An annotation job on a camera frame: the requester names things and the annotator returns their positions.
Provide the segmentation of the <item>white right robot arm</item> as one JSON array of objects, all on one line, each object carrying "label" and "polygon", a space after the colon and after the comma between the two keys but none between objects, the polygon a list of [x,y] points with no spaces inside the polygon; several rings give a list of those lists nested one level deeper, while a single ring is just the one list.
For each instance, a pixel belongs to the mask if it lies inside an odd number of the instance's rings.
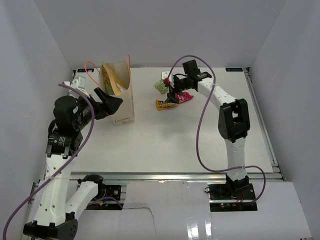
[{"label": "white right robot arm", "polygon": [[195,60],[182,64],[183,78],[171,76],[169,72],[163,83],[168,87],[168,103],[178,103],[177,95],[183,91],[195,90],[206,97],[205,105],[212,103],[218,110],[217,129],[224,139],[227,154],[227,168],[221,170],[226,178],[226,195],[236,200],[249,185],[249,177],[245,168],[245,141],[251,128],[248,103],[245,99],[237,99],[216,84],[213,69],[202,72]]}]

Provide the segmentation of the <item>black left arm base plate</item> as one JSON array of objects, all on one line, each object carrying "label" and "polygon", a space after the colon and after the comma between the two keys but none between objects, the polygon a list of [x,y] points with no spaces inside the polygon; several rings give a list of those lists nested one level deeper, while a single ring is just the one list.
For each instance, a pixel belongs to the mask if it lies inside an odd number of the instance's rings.
[{"label": "black left arm base plate", "polygon": [[121,203],[121,185],[105,185],[103,184],[101,189],[86,207],[86,210],[102,210],[113,211],[122,210],[123,203]]}]

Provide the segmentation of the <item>yellow M&M's packet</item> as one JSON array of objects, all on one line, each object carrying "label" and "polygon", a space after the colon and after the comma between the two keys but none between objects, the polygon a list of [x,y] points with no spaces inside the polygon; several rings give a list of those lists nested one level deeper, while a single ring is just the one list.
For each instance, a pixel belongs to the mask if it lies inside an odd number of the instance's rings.
[{"label": "yellow M&M's packet", "polygon": [[158,111],[176,108],[179,106],[180,106],[179,103],[165,102],[165,101],[158,100],[158,99],[155,100],[155,107]]}]

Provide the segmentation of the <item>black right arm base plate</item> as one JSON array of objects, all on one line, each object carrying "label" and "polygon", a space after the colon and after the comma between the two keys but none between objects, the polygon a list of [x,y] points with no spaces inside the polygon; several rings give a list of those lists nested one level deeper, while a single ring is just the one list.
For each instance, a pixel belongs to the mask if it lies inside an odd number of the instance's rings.
[{"label": "black right arm base plate", "polygon": [[256,212],[257,203],[253,185],[232,192],[226,184],[209,184],[204,188],[208,194],[211,213]]}]

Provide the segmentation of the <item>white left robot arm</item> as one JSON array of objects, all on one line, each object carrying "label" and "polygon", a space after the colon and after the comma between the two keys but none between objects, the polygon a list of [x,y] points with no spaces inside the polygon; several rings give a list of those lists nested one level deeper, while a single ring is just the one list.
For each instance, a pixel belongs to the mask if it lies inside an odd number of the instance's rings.
[{"label": "white left robot arm", "polygon": [[33,220],[23,227],[23,234],[41,240],[73,240],[78,231],[82,212],[93,200],[105,196],[104,179],[98,174],[86,175],[78,180],[79,188],[67,199],[74,158],[88,141],[81,131],[95,120],[117,112],[123,100],[94,89],[99,97],[76,90],[78,97],[65,95],[54,102],[54,120],[48,128],[46,146],[46,172],[39,186],[41,199]]}]

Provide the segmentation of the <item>large brown kraft snack bag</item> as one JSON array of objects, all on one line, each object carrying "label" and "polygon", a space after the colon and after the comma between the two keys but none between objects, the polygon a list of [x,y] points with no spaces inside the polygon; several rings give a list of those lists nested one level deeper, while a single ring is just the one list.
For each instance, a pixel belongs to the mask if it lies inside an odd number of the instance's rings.
[{"label": "large brown kraft snack bag", "polygon": [[108,95],[116,96],[127,90],[123,81],[109,64],[102,62],[100,70],[104,89]]}]

